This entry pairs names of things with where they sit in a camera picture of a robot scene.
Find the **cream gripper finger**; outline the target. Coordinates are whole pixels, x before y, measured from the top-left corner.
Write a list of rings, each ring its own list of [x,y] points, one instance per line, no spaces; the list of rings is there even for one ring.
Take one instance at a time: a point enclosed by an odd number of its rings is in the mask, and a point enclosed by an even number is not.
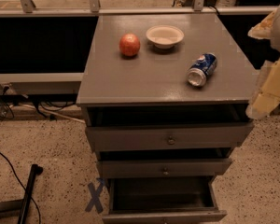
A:
[[[260,68],[257,86],[245,111],[251,119],[262,119],[280,105],[280,58]]]
[[[276,11],[274,10],[267,15],[260,23],[253,26],[247,33],[249,37],[255,39],[268,39],[273,38],[273,20]]]

